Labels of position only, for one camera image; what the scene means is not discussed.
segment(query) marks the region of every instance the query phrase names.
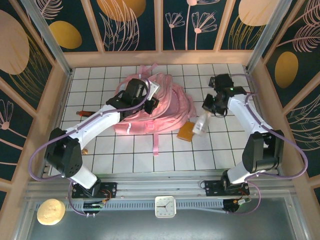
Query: pink backpack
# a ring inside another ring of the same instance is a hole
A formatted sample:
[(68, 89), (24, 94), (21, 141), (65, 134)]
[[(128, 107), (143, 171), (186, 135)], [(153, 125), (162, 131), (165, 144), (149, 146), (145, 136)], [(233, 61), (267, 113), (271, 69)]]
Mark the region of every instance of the pink backpack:
[(154, 156), (159, 155), (158, 134), (179, 129), (189, 118), (196, 116), (192, 98), (185, 93), (182, 86), (173, 82), (171, 75), (158, 73), (150, 76), (149, 72), (156, 66), (156, 64), (150, 68), (144, 65), (140, 66), (137, 74), (128, 76), (120, 83), (115, 94), (124, 89), (131, 79), (148, 78), (149, 81), (160, 85), (160, 89), (155, 96), (159, 100), (157, 108), (153, 110), (151, 115), (142, 110), (114, 125), (115, 132), (121, 135), (153, 134)]

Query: small yellow object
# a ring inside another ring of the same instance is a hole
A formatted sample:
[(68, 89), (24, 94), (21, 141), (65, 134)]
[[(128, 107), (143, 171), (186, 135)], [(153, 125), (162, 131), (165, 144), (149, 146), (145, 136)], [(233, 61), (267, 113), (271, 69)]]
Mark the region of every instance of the small yellow object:
[(88, 154), (88, 149), (85, 149), (85, 148), (84, 148), (81, 153), (82, 153), (83, 155), (87, 155), (87, 154)]
[(61, 221), (66, 212), (66, 207), (62, 201), (48, 199), (38, 209), (36, 217), (42, 225), (55, 225)]
[(179, 130), (178, 135), (176, 136), (178, 139), (185, 140), (188, 142), (192, 141), (192, 137), (194, 133), (192, 129), (194, 128), (195, 123), (187, 121)]

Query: backpack strap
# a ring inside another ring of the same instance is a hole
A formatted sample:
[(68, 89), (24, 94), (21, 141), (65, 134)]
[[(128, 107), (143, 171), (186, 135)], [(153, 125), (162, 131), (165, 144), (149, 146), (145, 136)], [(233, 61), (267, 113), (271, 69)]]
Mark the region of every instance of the backpack strap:
[(159, 134), (153, 134), (153, 156), (159, 156)]
[(139, 67), (139, 70), (138, 70), (137, 74), (148, 74), (148, 73), (151, 74), (151, 71), (153, 69), (155, 69), (157, 66), (158, 66), (158, 64), (156, 64), (156, 63), (152, 64), (152, 66), (149, 67), (149, 68), (147, 68), (147, 66), (145, 66), (145, 65), (141, 65)]

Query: round bread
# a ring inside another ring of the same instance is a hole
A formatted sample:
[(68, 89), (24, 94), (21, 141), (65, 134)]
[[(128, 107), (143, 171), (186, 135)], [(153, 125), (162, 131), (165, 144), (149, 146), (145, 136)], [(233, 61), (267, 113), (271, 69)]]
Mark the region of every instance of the round bread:
[(55, 225), (64, 217), (66, 207), (62, 201), (48, 199), (38, 209), (36, 217), (42, 225)]

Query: white tile floor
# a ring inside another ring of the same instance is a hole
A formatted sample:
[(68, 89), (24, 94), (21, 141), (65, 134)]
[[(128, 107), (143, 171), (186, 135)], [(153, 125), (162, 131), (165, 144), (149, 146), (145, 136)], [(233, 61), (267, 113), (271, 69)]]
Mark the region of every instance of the white tile floor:
[[(85, 118), (77, 111), (97, 111), (115, 94), (119, 82), (136, 73), (137, 66), (77, 68), (69, 91), (61, 127), (66, 129)], [(168, 73), (193, 98), (197, 116), (203, 112), (203, 100), (214, 90), (210, 77), (218, 74), (243, 74), (240, 64), (161, 65), (152, 74)], [(245, 77), (232, 77), (235, 86), (249, 91)], [(211, 118), (208, 133), (195, 135), (192, 142), (177, 138), (179, 130), (159, 135), (159, 156), (153, 156), (152, 135), (116, 135), (108, 128), (85, 147), (83, 164), (95, 174), (194, 171), (229, 169), (241, 161), (247, 136), (232, 114)], [(52, 169), (49, 175), (55, 175)]]

